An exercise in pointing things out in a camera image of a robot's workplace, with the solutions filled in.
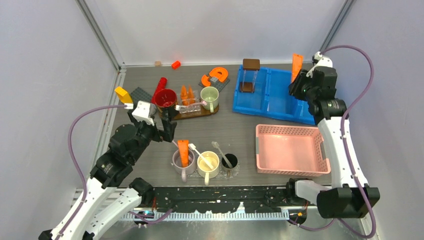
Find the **clear glass toothbrush holder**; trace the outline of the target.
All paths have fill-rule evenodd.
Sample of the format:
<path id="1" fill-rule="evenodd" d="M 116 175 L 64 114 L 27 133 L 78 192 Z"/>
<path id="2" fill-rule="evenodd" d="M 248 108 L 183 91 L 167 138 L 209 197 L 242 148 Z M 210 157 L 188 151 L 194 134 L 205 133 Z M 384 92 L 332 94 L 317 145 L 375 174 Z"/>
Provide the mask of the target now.
<path id="1" fill-rule="evenodd" d="M 177 105 L 179 105 L 179 113 L 183 116 L 195 116 L 201 113 L 202 106 L 198 90 L 193 90 L 192 93 L 187 93 L 187 98 L 182 99 L 179 94 Z"/>

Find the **lilac translucent mug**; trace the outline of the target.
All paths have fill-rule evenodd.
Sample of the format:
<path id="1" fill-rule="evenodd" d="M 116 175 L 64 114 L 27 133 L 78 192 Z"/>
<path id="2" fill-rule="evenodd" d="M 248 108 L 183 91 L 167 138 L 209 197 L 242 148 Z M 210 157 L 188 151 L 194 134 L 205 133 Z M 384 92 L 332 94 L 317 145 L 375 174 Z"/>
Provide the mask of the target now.
<path id="1" fill-rule="evenodd" d="M 188 179 L 188 175 L 193 174 L 197 169 L 197 160 L 194 152 L 192 150 L 188 150 L 188 161 L 189 164 L 187 167 L 182 167 L 180 152 L 177 150 L 174 152 L 172 156 L 172 162 L 174 170 L 180 175 L 181 180 L 186 183 Z"/>

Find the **beige grey toothbrush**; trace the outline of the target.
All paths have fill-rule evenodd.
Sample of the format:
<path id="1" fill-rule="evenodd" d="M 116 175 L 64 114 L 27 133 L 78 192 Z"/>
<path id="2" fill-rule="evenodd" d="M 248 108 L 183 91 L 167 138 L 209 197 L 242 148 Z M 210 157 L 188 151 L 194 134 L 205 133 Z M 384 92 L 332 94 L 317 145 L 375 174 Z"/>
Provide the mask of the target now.
<path id="1" fill-rule="evenodd" d="M 211 144 L 212 144 L 212 146 L 214 148 L 216 148 L 220 152 L 220 154 L 224 158 L 224 161 L 226 162 L 228 168 L 232 169 L 233 168 L 233 165 L 231 164 L 231 162 L 229 161 L 229 159 L 225 156 L 225 154 L 223 153 L 223 151 L 220 149 L 220 145 L 216 141 L 212 141 Z"/>

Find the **cream yellow mug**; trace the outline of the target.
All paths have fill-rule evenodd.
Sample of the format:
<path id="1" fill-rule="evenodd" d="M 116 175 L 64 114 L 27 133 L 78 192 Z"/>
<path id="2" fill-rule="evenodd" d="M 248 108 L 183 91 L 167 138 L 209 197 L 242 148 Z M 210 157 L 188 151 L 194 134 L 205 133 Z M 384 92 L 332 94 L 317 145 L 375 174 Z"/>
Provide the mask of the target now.
<path id="1" fill-rule="evenodd" d="M 197 158 L 197 172 L 204 178 L 204 184 L 208 186 L 210 179 L 215 178 L 220 172 L 220 160 L 213 151 L 205 151 Z"/>

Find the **light green mug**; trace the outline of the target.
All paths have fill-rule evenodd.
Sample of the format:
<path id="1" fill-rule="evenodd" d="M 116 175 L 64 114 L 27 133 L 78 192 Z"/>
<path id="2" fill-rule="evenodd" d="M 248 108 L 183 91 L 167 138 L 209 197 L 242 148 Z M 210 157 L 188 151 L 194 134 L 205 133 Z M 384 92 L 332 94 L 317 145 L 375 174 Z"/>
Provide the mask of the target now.
<path id="1" fill-rule="evenodd" d="M 204 87 L 200 92 L 200 98 L 205 103 L 205 110 L 215 113 L 219 105 L 219 91 L 213 86 Z"/>

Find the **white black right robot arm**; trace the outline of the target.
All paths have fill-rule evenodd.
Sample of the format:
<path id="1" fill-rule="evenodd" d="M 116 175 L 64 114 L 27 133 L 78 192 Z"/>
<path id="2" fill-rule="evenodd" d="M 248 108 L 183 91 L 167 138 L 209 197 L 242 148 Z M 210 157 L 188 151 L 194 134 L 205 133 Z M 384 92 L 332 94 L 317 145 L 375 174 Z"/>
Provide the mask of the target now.
<path id="1" fill-rule="evenodd" d="M 338 74 L 332 60 L 321 52 L 312 58 L 310 70 L 301 69 L 289 85 L 289 95 L 308 103 L 322 137 L 331 168 L 331 187 L 307 178 L 292 178 L 285 198 L 291 205 L 303 200 L 317 206 L 324 219 L 359 219 L 371 212 L 380 191 L 369 186 L 359 165 L 350 136 L 348 108 L 336 98 Z"/>

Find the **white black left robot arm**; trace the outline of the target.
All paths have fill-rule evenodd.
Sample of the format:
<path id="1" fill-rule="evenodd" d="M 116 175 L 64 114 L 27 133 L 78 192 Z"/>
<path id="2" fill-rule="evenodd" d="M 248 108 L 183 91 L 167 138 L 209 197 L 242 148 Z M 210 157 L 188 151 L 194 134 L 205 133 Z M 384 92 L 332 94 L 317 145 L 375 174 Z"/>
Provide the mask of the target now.
<path id="1" fill-rule="evenodd" d="M 152 141 L 171 143 L 175 135 L 174 107 L 164 110 L 146 101 L 122 107 L 127 109 L 131 123 L 115 130 L 108 150 L 97 159 L 89 177 L 83 179 L 82 194 L 55 228 L 39 235 L 40 240 L 98 240 L 125 213 L 153 202 L 154 188 L 137 177 L 113 203 L 98 211 Z"/>

